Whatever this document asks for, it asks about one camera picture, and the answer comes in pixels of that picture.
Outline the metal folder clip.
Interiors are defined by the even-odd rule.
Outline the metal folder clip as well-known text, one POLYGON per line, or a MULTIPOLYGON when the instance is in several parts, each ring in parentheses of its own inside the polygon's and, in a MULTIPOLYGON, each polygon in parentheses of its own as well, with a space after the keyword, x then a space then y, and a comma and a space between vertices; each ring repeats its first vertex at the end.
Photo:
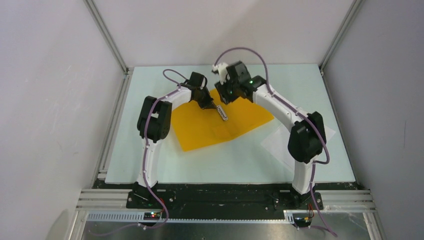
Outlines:
POLYGON ((216 110, 219 113, 219 115, 220 115, 220 117, 222 118, 223 121, 227 121, 229 119, 221 105, 217 105, 216 110))

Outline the orange file folder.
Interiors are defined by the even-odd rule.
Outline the orange file folder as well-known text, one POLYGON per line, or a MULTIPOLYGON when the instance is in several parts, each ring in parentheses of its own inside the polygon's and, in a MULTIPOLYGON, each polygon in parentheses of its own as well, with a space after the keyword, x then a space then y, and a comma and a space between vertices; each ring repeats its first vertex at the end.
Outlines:
POLYGON ((227 120, 216 109, 201 109, 195 101, 172 111, 171 125, 184 152, 232 141, 274 119, 265 108, 247 99, 238 98, 225 105, 217 90, 211 90, 210 95, 227 120))

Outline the white paper sheet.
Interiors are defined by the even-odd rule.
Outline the white paper sheet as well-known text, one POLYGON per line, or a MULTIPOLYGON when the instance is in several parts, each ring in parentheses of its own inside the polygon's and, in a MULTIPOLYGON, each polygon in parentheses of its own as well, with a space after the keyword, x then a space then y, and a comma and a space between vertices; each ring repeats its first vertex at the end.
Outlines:
POLYGON ((288 150, 289 138, 289 131, 281 124, 275 132, 268 135, 261 142, 261 146, 278 162, 293 172, 295 170, 295 159, 290 155, 288 150))

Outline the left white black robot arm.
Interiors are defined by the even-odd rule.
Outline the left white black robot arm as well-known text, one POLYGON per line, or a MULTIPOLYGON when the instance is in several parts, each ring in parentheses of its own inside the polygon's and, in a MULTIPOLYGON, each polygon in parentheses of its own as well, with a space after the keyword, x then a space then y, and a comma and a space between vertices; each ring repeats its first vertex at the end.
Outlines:
POLYGON ((217 106, 207 88, 207 78, 192 72, 176 89, 162 97, 147 96, 137 121, 137 130, 144 141, 141 169, 132 192, 145 208, 157 204, 158 195, 152 190, 157 184, 159 151, 171 128, 172 112, 186 103, 195 102, 201 110, 216 110, 217 106))

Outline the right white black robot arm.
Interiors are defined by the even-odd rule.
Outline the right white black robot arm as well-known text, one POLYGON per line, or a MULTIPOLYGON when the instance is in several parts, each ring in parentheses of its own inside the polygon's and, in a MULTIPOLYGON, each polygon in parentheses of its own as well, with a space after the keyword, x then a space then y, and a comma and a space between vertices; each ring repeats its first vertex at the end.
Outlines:
POLYGON ((278 200, 303 209, 315 198, 317 158, 328 152, 322 115, 296 107, 276 92, 266 77, 251 76, 241 61, 216 63, 211 71, 219 76, 214 86, 221 102, 228 105, 239 98, 247 99, 266 109, 289 131, 287 149, 294 159, 294 177, 289 196, 278 200))

